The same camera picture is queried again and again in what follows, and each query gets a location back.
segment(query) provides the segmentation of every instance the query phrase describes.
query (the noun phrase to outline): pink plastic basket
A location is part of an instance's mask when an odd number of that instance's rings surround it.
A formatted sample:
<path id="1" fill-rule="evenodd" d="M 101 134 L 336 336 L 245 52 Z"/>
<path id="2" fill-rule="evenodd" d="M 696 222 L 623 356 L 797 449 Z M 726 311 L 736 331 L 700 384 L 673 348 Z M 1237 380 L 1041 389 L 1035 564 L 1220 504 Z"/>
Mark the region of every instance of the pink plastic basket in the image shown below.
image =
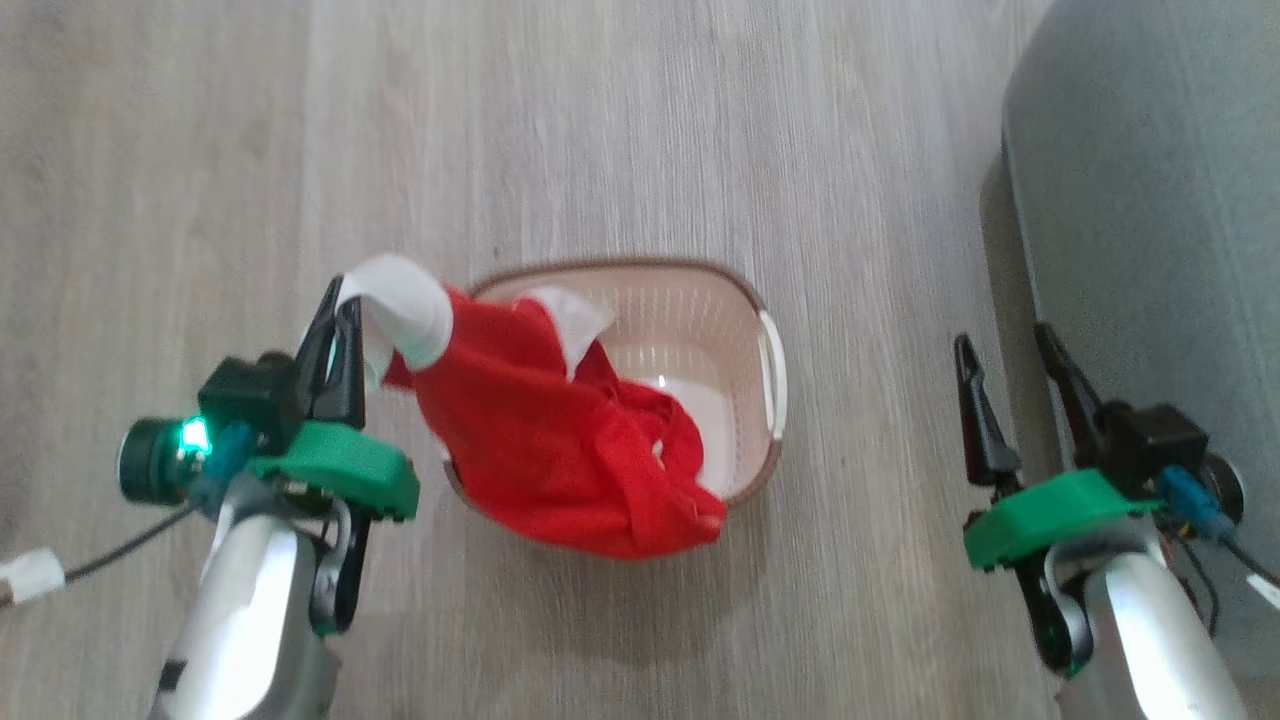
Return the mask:
<path id="1" fill-rule="evenodd" d="M 503 273 L 471 296 L 502 305 L 543 286 L 613 310 L 600 336 L 613 366 L 689 411 L 703 436 L 705 488 L 735 505 L 764 484 L 782 451 L 787 370 L 777 325 L 751 286 L 709 263 L 625 259 Z M 445 470 L 462 495 L 451 462 Z"/>

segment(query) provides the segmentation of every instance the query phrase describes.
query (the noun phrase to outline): gray fabric upholstery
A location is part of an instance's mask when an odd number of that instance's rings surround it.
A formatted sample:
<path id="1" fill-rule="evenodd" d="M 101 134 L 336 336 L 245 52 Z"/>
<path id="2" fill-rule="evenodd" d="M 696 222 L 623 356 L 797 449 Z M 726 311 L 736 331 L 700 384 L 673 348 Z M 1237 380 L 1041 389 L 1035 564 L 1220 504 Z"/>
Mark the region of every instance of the gray fabric upholstery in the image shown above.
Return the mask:
<path id="1" fill-rule="evenodd" d="M 1280 4 L 1060 0 L 1005 115 L 1037 313 L 1101 395 L 1208 429 L 1280 568 Z M 1206 555 L 1233 671 L 1280 673 L 1280 612 Z"/>

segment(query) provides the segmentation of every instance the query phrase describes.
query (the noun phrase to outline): red cloth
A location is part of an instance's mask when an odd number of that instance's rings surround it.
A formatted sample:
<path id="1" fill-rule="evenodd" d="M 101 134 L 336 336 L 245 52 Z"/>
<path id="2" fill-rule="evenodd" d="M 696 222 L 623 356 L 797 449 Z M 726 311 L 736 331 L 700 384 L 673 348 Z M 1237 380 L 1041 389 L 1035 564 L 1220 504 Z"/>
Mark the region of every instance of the red cloth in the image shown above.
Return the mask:
<path id="1" fill-rule="evenodd" d="M 618 379 L 598 341 L 566 379 L 536 301 L 449 300 L 440 360 L 411 373 L 397 355 L 384 384 L 416 393 L 476 507 L 535 541 L 628 560 L 719 536 L 724 503 L 696 482 L 701 437 L 678 402 Z"/>

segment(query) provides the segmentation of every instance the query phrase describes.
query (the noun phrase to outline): basket handle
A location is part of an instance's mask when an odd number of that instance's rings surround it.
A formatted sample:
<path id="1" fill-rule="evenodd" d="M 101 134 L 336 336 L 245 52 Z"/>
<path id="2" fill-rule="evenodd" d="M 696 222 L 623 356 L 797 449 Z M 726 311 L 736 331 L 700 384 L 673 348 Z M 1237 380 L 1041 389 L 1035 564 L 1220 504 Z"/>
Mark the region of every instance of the basket handle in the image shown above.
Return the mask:
<path id="1" fill-rule="evenodd" d="M 774 441 L 787 429 L 787 356 L 782 336 L 768 313 L 760 310 L 760 369 L 764 370 L 764 419 Z"/>

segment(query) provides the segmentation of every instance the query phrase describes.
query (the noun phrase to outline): green plastic part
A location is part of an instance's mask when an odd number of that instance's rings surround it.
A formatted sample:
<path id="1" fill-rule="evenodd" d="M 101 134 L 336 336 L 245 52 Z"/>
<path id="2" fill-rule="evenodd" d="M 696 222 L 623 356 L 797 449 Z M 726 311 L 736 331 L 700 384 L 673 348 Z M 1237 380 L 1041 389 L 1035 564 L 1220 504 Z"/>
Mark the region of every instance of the green plastic part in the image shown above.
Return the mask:
<path id="1" fill-rule="evenodd" d="M 1164 501 L 1132 501 L 1097 470 L 1076 470 L 997 502 L 964 534 L 969 564 L 1007 566 L 1060 542 L 1078 538 L 1125 515 L 1144 515 Z"/>
<path id="2" fill-rule="evenodd" d="M 308 420 L 288 452 L 248 462 L 259 478 L 280 473 L 384 519 L 412 520 L 421 486 L 399 448 L 338 423 Z"/>

